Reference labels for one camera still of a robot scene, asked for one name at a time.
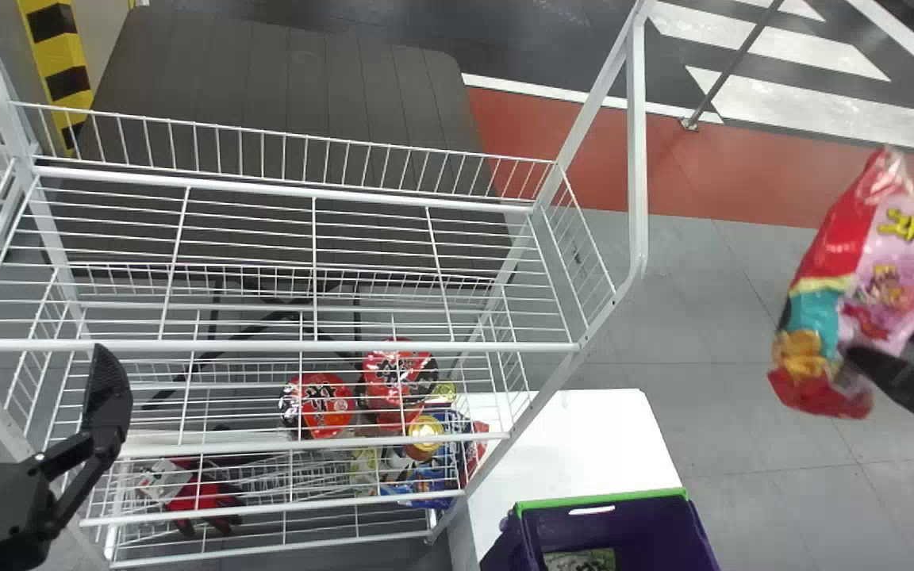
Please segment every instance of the white table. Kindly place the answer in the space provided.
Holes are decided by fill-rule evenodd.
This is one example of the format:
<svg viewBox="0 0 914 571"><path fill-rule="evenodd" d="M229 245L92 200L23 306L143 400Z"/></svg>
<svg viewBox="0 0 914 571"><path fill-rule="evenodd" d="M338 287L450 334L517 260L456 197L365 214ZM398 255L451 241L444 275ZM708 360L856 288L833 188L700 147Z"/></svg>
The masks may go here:
<svg viewBox="0 0 914 571"><path fill-rule="evenodd" d="M515 502L681 485L644 393L559 391L447 529L454 571L478 571Z"/></svg>

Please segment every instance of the wire shelving unit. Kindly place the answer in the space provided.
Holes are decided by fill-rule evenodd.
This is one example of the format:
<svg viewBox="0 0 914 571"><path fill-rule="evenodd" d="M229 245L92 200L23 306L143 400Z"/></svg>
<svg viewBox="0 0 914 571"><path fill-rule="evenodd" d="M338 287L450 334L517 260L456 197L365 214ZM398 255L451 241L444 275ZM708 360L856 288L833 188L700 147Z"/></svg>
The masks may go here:
<svg viewBox="0 0 914 571"><path fill-rule="evenodd" d="M24 458L72 434L95 343L134 394L121 456L70 525L86 560L435 541L644 272L648 4L555 159L16 102L0 68L0 200L22 189L0 256L0 440ZM613 278L566 169L624 65L631 257ZM83 121L72 151L53 138L59 118ZM411 435L403 399L366 412L370 351L432 355L449 390L418 412L446 419L443 434ZM558 365L529 378L544 355ZM343 379L357 411L335 438L282 423L279 395L316 373ZM427 440L441 443L436 481L383 492L378 460ZM238 503L164 510L136 482L165 458ZM449 509L424 507L435 500ZM233 535L174 525L223 515L242 518Z"/></svg>

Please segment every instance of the yellow and black striped pole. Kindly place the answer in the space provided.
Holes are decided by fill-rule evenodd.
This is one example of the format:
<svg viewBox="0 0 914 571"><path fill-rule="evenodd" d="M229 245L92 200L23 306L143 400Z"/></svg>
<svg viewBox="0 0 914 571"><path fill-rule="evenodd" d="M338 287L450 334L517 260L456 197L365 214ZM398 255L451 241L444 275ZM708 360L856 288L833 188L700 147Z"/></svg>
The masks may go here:
<svg viewBox="0 0 914 571"><path fill-rule="evenodd" d="M94 92L90 90L72 0L16 0L16 5L48 102L60 107L89 109ZM52 120L66 149L72 149L86 114L53 112Z"/></svg>

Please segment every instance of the pink snack bag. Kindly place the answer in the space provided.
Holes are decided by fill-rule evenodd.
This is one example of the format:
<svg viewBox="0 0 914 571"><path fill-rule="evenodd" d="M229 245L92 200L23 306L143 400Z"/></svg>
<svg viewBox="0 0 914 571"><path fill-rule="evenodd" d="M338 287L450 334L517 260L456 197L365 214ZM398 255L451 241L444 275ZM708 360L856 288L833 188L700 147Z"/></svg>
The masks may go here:
<svg viewBox="0 0 914 571"><path fill-rule="evenodd" d="M828 210L788 289L768 379L784 404L861 419L871 384L844 368L848 347L899 355L914 332L914 187L881 148Z"/></svg>

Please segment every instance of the purple bin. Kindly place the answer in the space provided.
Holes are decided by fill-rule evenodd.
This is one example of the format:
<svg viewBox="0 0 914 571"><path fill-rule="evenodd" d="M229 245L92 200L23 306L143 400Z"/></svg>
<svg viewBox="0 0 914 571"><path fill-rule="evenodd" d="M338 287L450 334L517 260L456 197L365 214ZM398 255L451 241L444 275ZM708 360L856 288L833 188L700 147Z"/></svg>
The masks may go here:
<svg viewBox="0 0 914 571"><path fill-rule="evenodd" d="M720 571L682 488L521 502L482 571L545 571L543 553L612 548L628 571Z"/></svg>

